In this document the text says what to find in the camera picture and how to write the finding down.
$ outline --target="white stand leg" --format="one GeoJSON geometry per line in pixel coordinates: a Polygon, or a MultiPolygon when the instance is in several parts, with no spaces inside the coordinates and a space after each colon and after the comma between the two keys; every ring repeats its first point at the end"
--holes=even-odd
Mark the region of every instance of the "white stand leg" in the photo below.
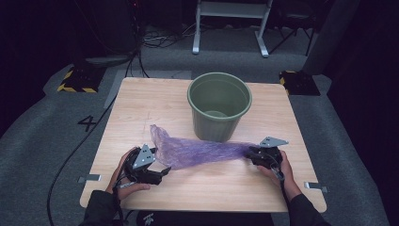
{"type": "Polygon", "coordinates": [[[261,49],[262,57],[269,57],[269,53],[267,52],[266,46],[263,41],[263,32],[266,27],[267,18],[269,17],[270,9],[272,8],[273,0],[267,1],[266,8],[264,9],[264,16],[262,18],[261,29],[259,31],[255,31],[256,40],[258,41],[259,48],[261,49]]]}
{"type": "Polygon", "coordinates": [[[197,3],[196,35],[194,36],[193,54],[197,55],[199,52],[200,52],[200,0],[197,3]]]}
{"type": "Polygon", "coordinates": [[[269,57],[269,53],[267,52],[266,46],[264,45],[262,34],[259,31],[255,31],[256,40],[258,41],[259,48],[261,49],[262,57],[269,57]]]}

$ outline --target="person's arm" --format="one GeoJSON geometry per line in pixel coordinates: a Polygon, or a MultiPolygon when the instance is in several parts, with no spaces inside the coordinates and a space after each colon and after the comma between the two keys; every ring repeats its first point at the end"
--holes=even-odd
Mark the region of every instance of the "person's arm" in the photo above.
{"type": "MultiPolygon", "coordinates": [[[[79,226],[112,225],[113,218],[119,209],[121,200],[125,199],[133,192],[150,189],[150,185],[147,184],[134,184],[125,188],[118,188],[118,197],[113,194],[113,186],[117,182],[120,168],[123,166],[126,157],[131,151],[126,153],[121,158],[118,167],[112,174],[112,178],[109,181],[106,190],[94,190],[91,193],[90,200],[88,201],[88,207],[86,208],[84,220],[81,224],[79,224],[79,226]]],[[[128,183],[126,180],[127,179],[123,179],[121,182],[123,184],[128,183]]]]}
{"type": "MultiPolygon", "coordinates": [[[[292,226],[329,225],[324,221],[313,204],[306,198],[294,180],[293,169],[288,161],[285,151],[280,151],[282,156],[281,171],[284,173],[284,190],[289,202],[288,211],[292,226]]],[[[279,179],[274,172],[262,166],[258,170],[269,177],[276,186],[280,186],[279,179]]]]}

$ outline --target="metal stand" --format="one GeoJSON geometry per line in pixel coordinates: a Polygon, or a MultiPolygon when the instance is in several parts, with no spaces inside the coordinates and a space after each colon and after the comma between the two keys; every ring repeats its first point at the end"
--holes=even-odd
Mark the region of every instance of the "metal stand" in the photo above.
{"type": "Polygon", "coordinates": [[[255,31],[255,37],[262,56],[269,57],[262,35],[272,3],[273,0],[268,0],[266,4],[218,3],[198,0],[193,54],[196,55],[200,52],[200,16],[222,16],[262,19],[261,28],[259,31],[255,31]]]}

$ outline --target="metal bracket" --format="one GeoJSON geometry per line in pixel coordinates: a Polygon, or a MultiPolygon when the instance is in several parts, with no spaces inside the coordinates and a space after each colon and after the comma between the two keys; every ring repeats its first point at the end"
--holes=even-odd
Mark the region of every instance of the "metal bracket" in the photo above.
{"type": "Polygon", "coordinates": [[[100,174],[88,174],[86,177],[79,177],[77,179],[77,183],[82,184],[86,181],[100,181],[101,175],[100,174]]]}
{"type": "Polygon", "coordinates": [[[284,144],[288,144],[288,141],[274,137],[266,137],[264,140],[262,140],[260,145],[264,148],[273,148],[284,144]]]}
{"type": "Polygon", "coordinates": [[[324,193],[329,192],[327,186],[322,186],[319,183],[315,183],[315,182],[304,182],[304,187],[306,187],[308,189],[319,189],[319,190],[322,190],[322,192],[324,192],[324,193]]]}
{"type": "Polygon", "coordinates": [[[155,162],[155,155],[151,152],[149,146],[144,144],[135,163],[133,164],[133,169],[149,165],[153,162],[155,162]]]}

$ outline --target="hand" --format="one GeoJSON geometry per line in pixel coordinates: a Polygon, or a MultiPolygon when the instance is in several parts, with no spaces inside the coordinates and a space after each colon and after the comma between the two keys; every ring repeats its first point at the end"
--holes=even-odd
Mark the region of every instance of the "hand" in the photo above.
{"type": "MultiPolygon", "coordinates": [[[[284,188],[287,194],[288,201],[291,201],[293,197],[302,194],[302,192],[300,191],[294,180],[293,169],[291,168],[290,162],[288,161],[287,154],[285,153],[285,151],[280,151],[280,153],[282,156],[281,171],[282,173],[284,173],[285,178],[284,188]]],[[[267,169],[263,166],[257,166],[257,168],[263,175],[269,177],[276,186],[280,186],[279,179],[276,177],[271,169],[267,169]]]]}
{"type": "MultiPolygon", "coordinates": [[[[112,178],[109,181],[109,185],[106,188],[106,192],[112,194],[113,190],[112,187],[114,186],[114,184],[117,182],[118,179],[118,174],[120,173],[120,168],[123,166],[123,163],[125,161],[125,159],[127,158],[127,156],[129,155],[129,153],[131,151],[133,151],[135,148],[133,148],[132,150],[130,150],[129,152],[127,152],[126,154],[123,155],[123,157],[120,159],[120,163],[118,165],[118,167],[115,169],[114,173],[112,174],[112,178]]],[[[121,184],[127,184],[130,181],[127,178],[124,178],[121,180],[121,184]]],[[[130,194],[132,194],[133,192],[139,191],[139,190],[149,190],[151,187],[148,184],[134,184],[131,186],[127,186],[124,188],[118,188],[118,198],[120,200],[125,199],[126,197],[128,197],[130,194]]]]}

